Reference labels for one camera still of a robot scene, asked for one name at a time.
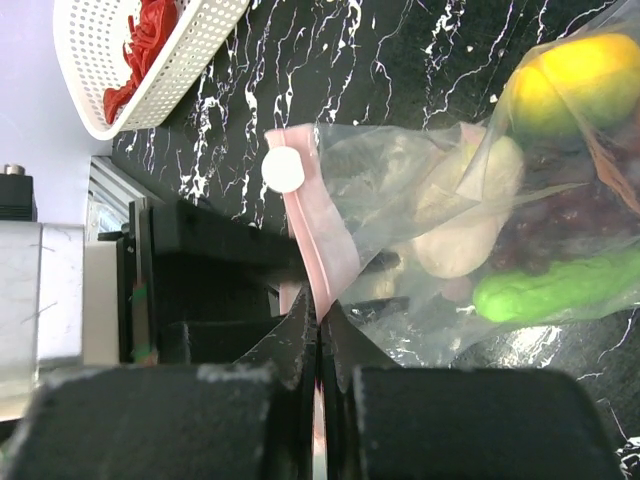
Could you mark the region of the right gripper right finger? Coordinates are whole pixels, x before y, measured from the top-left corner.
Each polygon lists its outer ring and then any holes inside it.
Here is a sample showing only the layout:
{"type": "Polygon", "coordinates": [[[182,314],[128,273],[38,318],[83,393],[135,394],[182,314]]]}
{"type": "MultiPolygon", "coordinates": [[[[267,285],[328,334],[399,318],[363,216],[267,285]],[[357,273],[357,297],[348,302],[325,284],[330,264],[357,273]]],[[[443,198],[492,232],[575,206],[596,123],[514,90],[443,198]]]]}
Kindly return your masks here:
{"type": "Polygon", "coordinates": [[[397,365],[334,305],[320,324],[331,479],[619,479],[598,413],[545,369],[397,365]]]}

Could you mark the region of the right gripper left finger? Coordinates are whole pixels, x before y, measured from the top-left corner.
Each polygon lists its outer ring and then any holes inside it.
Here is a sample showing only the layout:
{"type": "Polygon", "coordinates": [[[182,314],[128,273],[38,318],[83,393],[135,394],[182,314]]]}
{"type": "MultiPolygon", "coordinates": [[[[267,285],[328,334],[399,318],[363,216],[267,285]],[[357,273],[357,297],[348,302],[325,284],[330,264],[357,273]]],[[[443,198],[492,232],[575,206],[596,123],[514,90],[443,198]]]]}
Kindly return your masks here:
{"type": "Polygon", "coordinates": [[[8,439],[5,479],[308,479],[317,322],[308,288],[230,365],[48,374],[8,439]]]}

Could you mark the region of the clear zip top bag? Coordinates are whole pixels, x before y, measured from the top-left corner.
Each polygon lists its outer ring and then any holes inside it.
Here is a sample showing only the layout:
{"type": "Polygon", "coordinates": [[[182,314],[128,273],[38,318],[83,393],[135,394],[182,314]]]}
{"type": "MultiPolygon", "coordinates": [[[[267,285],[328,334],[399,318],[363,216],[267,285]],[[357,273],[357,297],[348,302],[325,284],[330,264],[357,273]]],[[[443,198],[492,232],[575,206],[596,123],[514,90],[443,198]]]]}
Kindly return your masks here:
{"type": "MultiPolygon", "coordinates": [[[[558,44],[604,33],[639,45],[638,3],[611,4],[576,32],[532,48],[515,70],[558,44]]],[[[521,137],[508,115],[512,74],[492,115],[478,123],[430,130],[316,123],[267,133],[268,152],[288,146],[302,158],[304,183],[280,195],[319,318],[334,305],[353,306],[354,320],[387,345],[457,349],[493,328],[529,326],[476,312],[473,292],[486,276],[538,276],[553,262],[639,250],[639,100],[606,129],[577,117],[576,134],[521,137]],[[522,149],[524,176],[488,259],[463,277],[428,274],[412,240],[453,218],[459,198],[483,200],[489,150],[502,136],[522,149]]]]}

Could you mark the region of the red lobster toy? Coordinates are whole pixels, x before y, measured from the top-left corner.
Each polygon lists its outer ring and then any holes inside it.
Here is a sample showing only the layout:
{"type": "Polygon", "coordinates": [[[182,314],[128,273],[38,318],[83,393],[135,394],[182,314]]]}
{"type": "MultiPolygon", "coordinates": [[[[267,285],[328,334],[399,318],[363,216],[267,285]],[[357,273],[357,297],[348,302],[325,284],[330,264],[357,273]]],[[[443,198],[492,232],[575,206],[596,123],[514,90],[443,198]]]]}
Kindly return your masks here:
{"type": "Polygon", "coordinates": [[[107,88],[103,95],[105,120],[112,124],[118,111],[133,97],[142,80],[159,56],[178,20],[174,1],[140,2],[138,21],[127,18],[130,41],[123,45],[122,55],[131,70],[130,78],[119,88],[107,88]]]}

